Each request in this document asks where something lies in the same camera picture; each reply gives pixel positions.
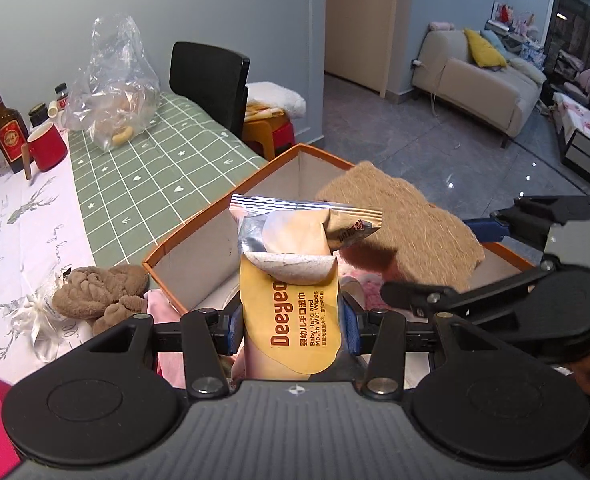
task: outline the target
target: yellow pillow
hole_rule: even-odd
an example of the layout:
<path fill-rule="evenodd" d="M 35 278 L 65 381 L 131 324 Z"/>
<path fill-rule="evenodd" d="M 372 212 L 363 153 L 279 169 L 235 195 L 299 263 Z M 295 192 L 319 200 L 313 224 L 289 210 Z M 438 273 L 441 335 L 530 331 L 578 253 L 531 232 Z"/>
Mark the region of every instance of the yellow pillow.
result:
<path fill-rule="evenodd" d="M 468 40 L 470 54 L 473 56 L 477 66 L 481 68 L 487 68 L 489 66 L 506 67 L 504 56 L 488 40 L 482 38 L 478 32 L 465 28 L 464 34 Z"/>

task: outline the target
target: pink rolled towel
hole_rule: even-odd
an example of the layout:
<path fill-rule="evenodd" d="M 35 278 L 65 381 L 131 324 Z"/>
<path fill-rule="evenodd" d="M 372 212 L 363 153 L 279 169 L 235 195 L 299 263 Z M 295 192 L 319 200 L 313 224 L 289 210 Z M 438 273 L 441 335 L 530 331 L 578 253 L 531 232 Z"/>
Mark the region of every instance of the pink rolled towel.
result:
<path fill-rule="evenodd" d="M 449 22 L 430 22 L 428 30 L 455 30 L 455 25 Z"/>

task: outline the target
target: blue pillow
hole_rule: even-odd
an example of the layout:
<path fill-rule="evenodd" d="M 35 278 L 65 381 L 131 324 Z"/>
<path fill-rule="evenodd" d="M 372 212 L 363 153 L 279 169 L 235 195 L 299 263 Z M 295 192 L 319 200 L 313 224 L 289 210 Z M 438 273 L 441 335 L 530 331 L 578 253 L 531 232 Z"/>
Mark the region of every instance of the blue pillow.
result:
<path fill-rule="evenodd" d="M 506 47 L 504 47 L 502 40 L 500 40 L 497 34 L 495 34 L 492 30 L 482 30 L 481 35 L 482 38 L 484 38 L 486 41 L 488 41 L 488 43 L 494 46 L 499 51 L 499 53 L 502 54 L 502 56 L 508 56 L 508 51 L 506 50 Z"/>

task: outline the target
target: checkered tablecloth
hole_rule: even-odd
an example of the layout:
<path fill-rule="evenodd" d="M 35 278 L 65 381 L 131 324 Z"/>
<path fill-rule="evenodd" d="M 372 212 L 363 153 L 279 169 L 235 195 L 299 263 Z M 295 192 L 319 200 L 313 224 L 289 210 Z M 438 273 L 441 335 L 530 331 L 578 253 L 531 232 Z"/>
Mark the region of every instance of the checkered tablecloth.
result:
<path fill-rule="evenodd" d="M 266 163 L 188 99 L 163 93 L 150 126 L 104 153 L 68 136 L 84 227 L 99 267 L 138 264 L 185 220 Z"/>

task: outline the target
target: metal screw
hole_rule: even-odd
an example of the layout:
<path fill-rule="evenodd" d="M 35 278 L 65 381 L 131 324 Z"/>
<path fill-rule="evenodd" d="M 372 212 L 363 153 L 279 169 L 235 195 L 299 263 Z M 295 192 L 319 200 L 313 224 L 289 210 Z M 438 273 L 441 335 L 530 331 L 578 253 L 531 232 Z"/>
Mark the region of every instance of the metal screw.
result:
<path fill-rule="evenodd" d="M 389 377 L 375 377 L 366 384 L 366 387 L 377 395 L 386 395 L 396 392 L 399 384 L 394 379 Z"/>
<path fill-rule="evenodd" d="M 216 377 L 200 377 L 199 379 L 195 379 L 192 384 L 192 389 L 200 394 L 214 394 L 218 392 L 224 386 L 219 379 Z"/>

